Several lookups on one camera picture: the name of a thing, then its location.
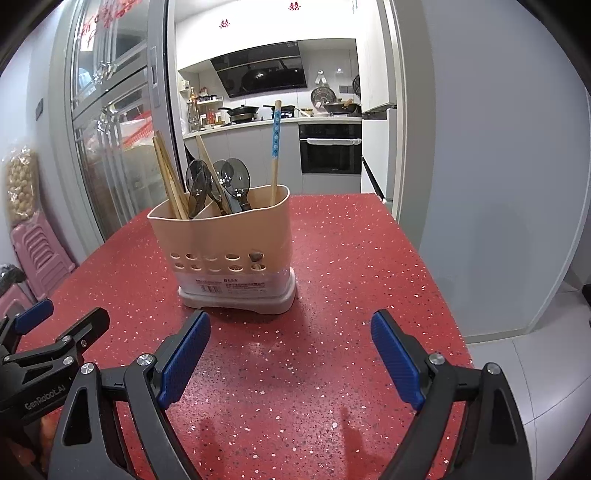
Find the bag of nuts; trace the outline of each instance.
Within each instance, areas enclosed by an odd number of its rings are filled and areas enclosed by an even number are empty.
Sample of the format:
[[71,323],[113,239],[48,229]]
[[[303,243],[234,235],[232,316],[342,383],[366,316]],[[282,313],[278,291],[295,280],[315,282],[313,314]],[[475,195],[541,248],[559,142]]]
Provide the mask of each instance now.
[[37,156],[28,148],[12,150],[4,159],[8,191],[8,216],[13,227],[39,210]]

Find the blue gripper pad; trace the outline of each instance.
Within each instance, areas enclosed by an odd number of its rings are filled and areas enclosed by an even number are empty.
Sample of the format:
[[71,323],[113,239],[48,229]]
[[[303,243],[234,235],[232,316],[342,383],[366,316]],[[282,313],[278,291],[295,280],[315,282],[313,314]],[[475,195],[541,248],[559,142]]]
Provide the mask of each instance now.
[[371,319],[371,337],[398,395],[403,402],[410,403],[416,411],[420,411],[425,396],[421,392],[417,367],[379,312],[374,313]]
[[209,315],[202,312],[162,371],[158,404],[164,410],[183,396],[184,389],[209,341],[210,333]]
[[42,300],[14,319],[14,331],[19,335],[26,335],[51,315],[53,303],[50,299]]

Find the oven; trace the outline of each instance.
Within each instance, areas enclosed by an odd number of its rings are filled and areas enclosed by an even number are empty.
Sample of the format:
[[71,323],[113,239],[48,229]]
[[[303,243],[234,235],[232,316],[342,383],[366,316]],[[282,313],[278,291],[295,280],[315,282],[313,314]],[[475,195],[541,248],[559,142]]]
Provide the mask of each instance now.
[[361,175],[361,124],[300,124],[302,174]]

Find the cooking pot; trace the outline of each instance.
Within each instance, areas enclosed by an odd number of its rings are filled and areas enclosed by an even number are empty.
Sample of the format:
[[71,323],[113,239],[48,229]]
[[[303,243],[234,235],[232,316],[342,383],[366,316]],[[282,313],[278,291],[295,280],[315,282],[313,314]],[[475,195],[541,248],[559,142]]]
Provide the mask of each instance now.
[[331,115],[349,115],[350,113],[355,113],[358,107],[359,104],[353,102],[332,102],[324,104],[324,109]]
[[[265,108],[271,109],[271,115],[275,116],[275,105],[263,105]],[[281,106],[281,113],[291,113],[295,115],[296,107],[294,105],[282,105]]]
[[218,110],[227,110],[231,122],[241,123],[254,120],[258,112],[258,107],[241,105],[237,108],[228,108],[227,106],[221,106]]

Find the red table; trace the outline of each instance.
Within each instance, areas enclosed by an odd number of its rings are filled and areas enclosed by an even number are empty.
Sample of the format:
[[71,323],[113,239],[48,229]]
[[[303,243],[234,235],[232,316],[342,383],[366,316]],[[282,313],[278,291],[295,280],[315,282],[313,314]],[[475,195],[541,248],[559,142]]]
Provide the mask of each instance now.
[[[212,335],[168,417],[204,479],[376,479],[413,414],[374,348],[372,313],[387,308],[427,351],[470,356],[422,260],[374,195],[291,201],[298,295],[281,316],[207,309]],[[54,316],[21,343],[47,343],[96,306],[111,328],[86,353],[101,368],[153,352],[192,310],[146,214],[119,230],[59,288]],[[152,474],[126,406],[119,408],[138,474]],[[448,425],[431,470],[443,475],[461,420]]]

